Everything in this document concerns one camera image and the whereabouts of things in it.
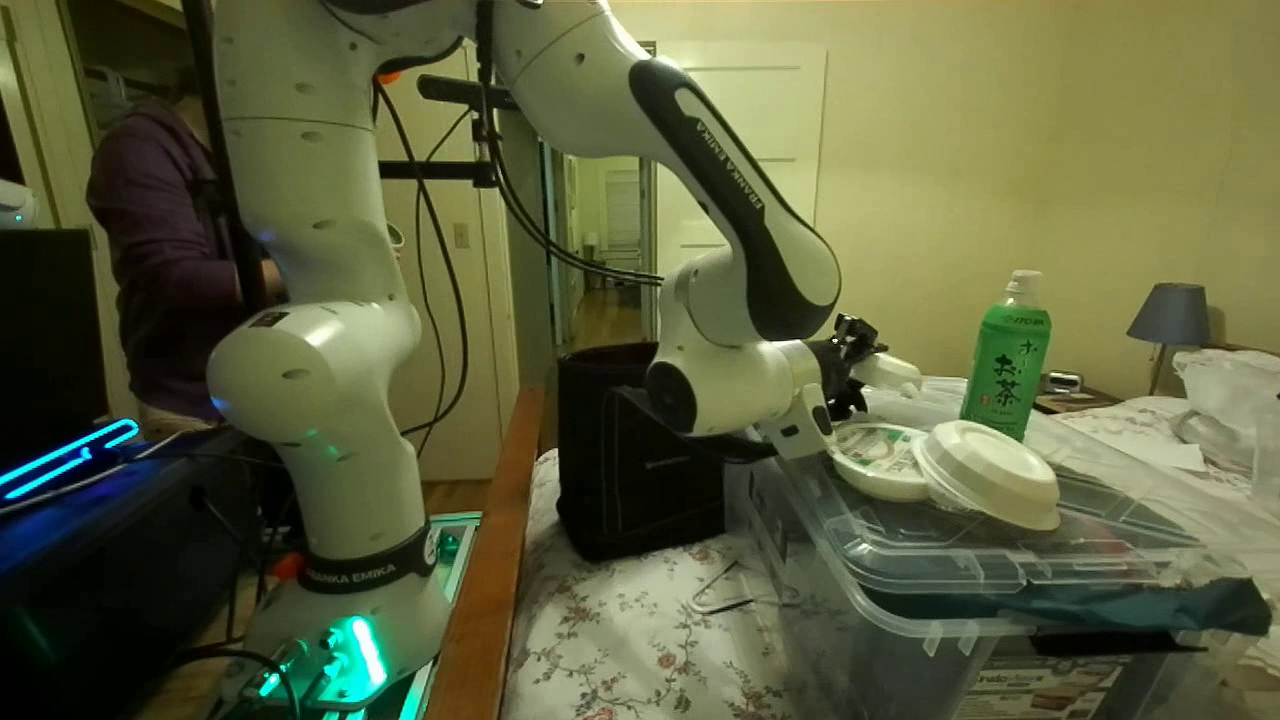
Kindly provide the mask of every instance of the spray bottle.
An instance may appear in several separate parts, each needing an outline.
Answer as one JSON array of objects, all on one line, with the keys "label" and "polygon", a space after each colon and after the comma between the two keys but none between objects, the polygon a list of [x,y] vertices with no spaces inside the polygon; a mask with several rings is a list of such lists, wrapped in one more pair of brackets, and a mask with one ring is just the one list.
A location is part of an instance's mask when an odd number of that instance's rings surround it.
[{"label": "spray bottle", "polygon": [[963,418],[988,423],[1011,438],[1025,438],[1028,432],[1051,337],[1051,318],[1037,302],[1037,281],[1041,271],[1011,271],[1005,300],[988,306],[958,402]]}]

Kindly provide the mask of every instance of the monitor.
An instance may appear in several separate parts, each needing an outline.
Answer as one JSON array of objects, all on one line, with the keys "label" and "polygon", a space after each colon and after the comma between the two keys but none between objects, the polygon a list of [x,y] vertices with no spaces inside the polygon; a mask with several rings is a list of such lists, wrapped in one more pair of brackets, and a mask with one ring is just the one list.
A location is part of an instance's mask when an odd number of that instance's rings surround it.
[{"label": "monitor", "polygon": [[0,229],[0,468],[109,415],[82,229]]}]

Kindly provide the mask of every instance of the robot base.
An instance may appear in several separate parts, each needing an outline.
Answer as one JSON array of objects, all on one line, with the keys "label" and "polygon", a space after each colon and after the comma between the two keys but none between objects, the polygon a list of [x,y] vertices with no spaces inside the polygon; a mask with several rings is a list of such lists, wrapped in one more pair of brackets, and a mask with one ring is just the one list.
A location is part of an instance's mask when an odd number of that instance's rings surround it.
[{"label": "robot base", "polygon": [[207,717],[366,717],[386,705],[400,717],[424,705],[476,525],[476,511],[430,515],[424,540],[424,551],[437,554],[430,570],[372,592],[280,582],[245,638],[245,652],[272,658],[280,670],[237,658]]}]

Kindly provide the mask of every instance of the dark jacket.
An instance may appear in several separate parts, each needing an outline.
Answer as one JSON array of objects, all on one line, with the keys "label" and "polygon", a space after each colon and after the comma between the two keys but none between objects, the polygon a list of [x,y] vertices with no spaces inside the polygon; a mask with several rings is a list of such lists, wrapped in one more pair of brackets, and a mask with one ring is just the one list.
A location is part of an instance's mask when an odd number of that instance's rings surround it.
[{"label": "dark jacket", "polygon": [[211,159],[173,107],[127,111],[92,157],[89,208],[112,235],[127,386],[183,415],[216,415],[202,363],[245,318],[211,187]]}]

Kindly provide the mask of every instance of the table lamp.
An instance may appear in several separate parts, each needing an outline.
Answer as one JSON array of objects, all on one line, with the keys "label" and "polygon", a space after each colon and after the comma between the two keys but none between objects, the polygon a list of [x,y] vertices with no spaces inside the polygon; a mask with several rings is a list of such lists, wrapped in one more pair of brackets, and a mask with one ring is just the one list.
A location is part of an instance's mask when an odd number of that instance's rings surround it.
[{"label": "table lamp", "polygon": [[1129,322],[1129,337],[1158,344],[1151,386],[1154,394],[1168,347],[1203,347],[1208,344],[1208,302],[1199,285],[1154,285]]}]

